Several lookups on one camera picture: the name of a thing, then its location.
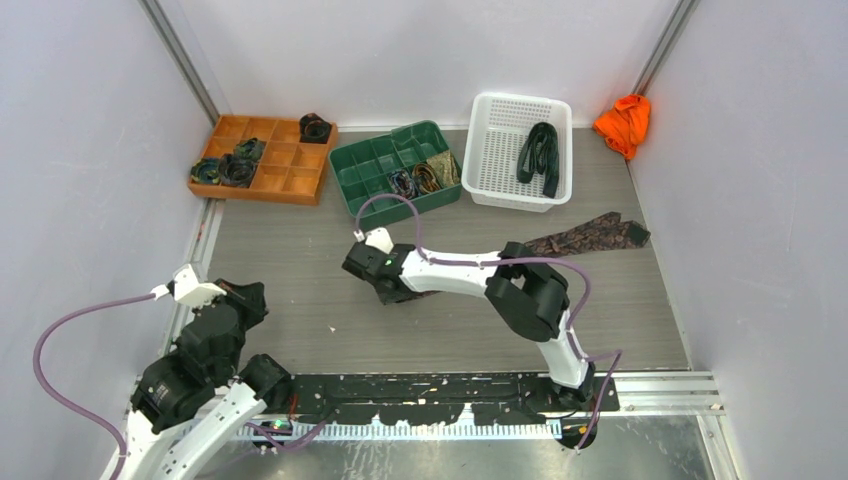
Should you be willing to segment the brown paisley tie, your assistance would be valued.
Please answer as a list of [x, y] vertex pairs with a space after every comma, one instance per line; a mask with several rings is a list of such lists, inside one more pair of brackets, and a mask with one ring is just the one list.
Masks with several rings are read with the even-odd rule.
[[624, 221], [620, 212], [608, 212], [569, 230], [523, 243], [521, 256], [562, 258], [591, 252], [639, 249], [651, 233], [635, 220]]

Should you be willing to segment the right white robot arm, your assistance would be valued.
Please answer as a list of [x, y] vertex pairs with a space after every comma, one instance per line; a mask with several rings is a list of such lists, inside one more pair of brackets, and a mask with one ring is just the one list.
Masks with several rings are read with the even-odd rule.
[[385, 304], [427, 292], [487, 300], [512, 332], [538, 346], [553, 395], [562, 407], [577, 411], [593, 400], [595, 364], [576, 338], [577, 309], [568, 297], [567, 280], [552, 263], [517, 242], [472, 255], [412, 244], [384, 250], [361, 241], [351, 247], [342, 268], [372, 285]]

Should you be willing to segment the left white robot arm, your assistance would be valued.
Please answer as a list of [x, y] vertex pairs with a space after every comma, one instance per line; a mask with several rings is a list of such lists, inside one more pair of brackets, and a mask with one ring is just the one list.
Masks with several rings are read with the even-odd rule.
[[194, 318], [144, 370], [105, 479], [192, 479], [255, 415], [290, 403], [293, 377], [270, 355], [239, 365], [248, 331], [269, 313], [264, 284], [217, 279], [192, 290], [200, 300], [179, 301]]

